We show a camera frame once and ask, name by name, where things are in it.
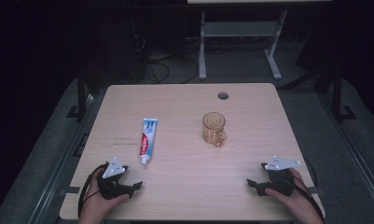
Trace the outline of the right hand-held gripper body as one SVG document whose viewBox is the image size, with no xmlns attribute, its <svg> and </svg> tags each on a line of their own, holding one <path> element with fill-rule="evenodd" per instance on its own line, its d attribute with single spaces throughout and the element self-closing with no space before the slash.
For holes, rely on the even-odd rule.
<svg viewBox="0 0 374 224">
<path fill-rule="evenodd" d="M 267 196 L 265 189 L 274 189 L 285 196 L 289 196 L 294 189 L 294 177 L 291 168 L 301 165 L 301 161 L 274 156 L 271 161 L 261 164 L 268 172 L 269 182 L 264 183 L 260 195 Z"/>
</svg>

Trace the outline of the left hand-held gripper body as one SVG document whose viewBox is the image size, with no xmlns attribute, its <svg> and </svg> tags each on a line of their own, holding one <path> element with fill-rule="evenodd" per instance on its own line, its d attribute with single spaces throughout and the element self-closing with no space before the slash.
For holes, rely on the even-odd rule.
<svg viewBox="0 0 374 224">
<path fill-rule="evenodd" d="M 119 183 L 120 178 L 127 170 L 128 166 L 122 165 L 117 157 L 114 157 L 104 165 L 104 172 L 99 175 L 97 181 L 99 191 L 105 199 L 111 200 L 121 195 L 132 197 L 134 187 L 121 185 Z"/>
</svg>

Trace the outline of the person's left hand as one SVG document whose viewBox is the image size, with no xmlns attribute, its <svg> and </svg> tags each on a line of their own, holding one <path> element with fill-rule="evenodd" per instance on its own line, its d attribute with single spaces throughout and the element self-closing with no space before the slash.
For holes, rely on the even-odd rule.
<svg viewBox="0 0 374 224">
<path fill-rule="evenodd" d="M 86 193 L 86 198 L 84 199 L 78 218 L 78 224 L 100 224 L 113 208 L 130 199 L 128 194 L 120 195 L 111 200 L 107 200 L 101 195 L 97 178 L 103 171 L 104 169 L 98 170 L 90 181 L 88 192 Z"/>
</svg>

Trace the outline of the person's right hand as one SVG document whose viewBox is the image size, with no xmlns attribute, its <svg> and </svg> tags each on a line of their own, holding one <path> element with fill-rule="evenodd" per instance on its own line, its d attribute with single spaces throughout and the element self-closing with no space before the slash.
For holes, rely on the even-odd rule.
<svg viewBox="0 0 374 224">
<path fill-rule="evenodd" d="M 324 224 L 315 207 L 296 189 L 293 190 L 290 196 L 285 196 L 274 189 L 265 189 L 265 192 L 286 206 L 301 224 Z"/>
</svg>

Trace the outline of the white red blue toothpaste tube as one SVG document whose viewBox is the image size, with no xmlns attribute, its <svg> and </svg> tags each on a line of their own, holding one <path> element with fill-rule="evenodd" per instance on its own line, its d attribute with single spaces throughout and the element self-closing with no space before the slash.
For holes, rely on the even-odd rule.
<svg viewBox="0 0 374 224">
<path fill-rule="evenodd" d="M 147 162 L 151 159 L 158 122 L 158 119 L 143 120 L 143 131 L 139 154 L 142 164 L 147 164 Z"/>
</svg>

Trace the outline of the amber glass cup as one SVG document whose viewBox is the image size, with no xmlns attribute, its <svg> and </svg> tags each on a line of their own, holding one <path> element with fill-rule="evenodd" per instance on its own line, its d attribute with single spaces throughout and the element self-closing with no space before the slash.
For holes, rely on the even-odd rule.
<svg viewBox="0 0 374 224">
<path fill-rule="evenodd" d="M 226 119 L 218 112 L 209 112 L 202 118 L 203 140 L 216 147 L 221 147 L 227 139 L 225 132 Z"/>
</svg>

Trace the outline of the dark computer tower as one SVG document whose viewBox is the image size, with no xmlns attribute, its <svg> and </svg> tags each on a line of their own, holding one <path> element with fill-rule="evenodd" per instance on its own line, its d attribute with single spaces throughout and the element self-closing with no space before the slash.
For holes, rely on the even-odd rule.
<svg viewBox="0 0 374 224">
<path fill-rule="evenodd" d="M 134 84 L 144 77 L 133 42 L 131 16 L 118 9 L 123 6 L 123 0 L 87 0 L 83 7 L 80 44 L 91 81 Z"/>
</svg>

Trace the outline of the aluminium floor rail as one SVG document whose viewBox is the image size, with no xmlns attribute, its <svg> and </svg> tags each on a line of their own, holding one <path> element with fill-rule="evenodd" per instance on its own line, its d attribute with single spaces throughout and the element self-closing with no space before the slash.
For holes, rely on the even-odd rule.
<svg viewBox="0 0 374 224">
<path fill-rule="evenodd" d="M 41 180 L 43 187 L 28 224 L 55 223 L 60 218 L 65 190 L 70 187 L 96 115 L 95 99 L 90 93 L 80 122 L 67 118 L 69 109 L 75 105 L 61 102 L 61 108 L 50 118 L 36 145 L 34 168 L 39 169 L 39 175 L 35 179 Z"/>
<path fill-rule="evenodd" d="M 348 105 L 342 105 L 339 110 L 335 109 L 333 106 L 334 100 L 330 101 L 325 94 L 319 94 L 318 98 L 323 105 L 323 108 L 326 110 L 326 113 L 334 123 L 334 126 L 340 134 L 342 141 L 346 145 L 352 157 L 353 164 L 355 165 L 358 173 L 361 175 L 363 183 L 367 187 L 367 190 L 374 201 L 373 170 L 369 167 L 369 162 L 363 156 L 361 148 L 355 143 L 349 130 L 345 126 L 346 121 L 355 121 L 357 120 L 357 116 Z"/>
</svg>

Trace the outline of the black metal post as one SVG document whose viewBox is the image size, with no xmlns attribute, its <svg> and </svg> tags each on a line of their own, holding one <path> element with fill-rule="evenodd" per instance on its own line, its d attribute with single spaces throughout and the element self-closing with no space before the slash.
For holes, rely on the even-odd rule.
<svg viewBox="0 0 374 224">
<path fill-rule="evenodd" d="M 332 114 L 339 123 L 342 123 L 346 119 L 356 119 L 352 109 L 347 105 L 341 104 L 341 88 L 342 74 L 341 70 L 337 68 L 333 79 Z"/>
<path fill-rule="evenodd" d="M 72 106 L 67 114 L 67 118 L 75 118 L 77 122 L 83 120 L 86 112 L 86 94 L 85 94 L 85 81 L 82 71 L 77 75 L 77 105 Z"/>
</svg>

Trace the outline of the white metal stand frame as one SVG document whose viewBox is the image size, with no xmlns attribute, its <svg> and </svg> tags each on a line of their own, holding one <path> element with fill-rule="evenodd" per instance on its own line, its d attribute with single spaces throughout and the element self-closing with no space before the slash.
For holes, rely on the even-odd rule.
<svg viewBox="0 0 374 224">
<path fill-rule="evenodd" d="M 280 13 L 277 21 L 206 21 L 205 12 L 201 13 L 199 79 L 207 78 L 205 61 L 205 39 L 208 37 L 271 37 L 272 42 L 264 50 L 266 60 L 275 80 L 281 80 L 282 75 L 274 59 L 287 11 Z"/>
</svg>

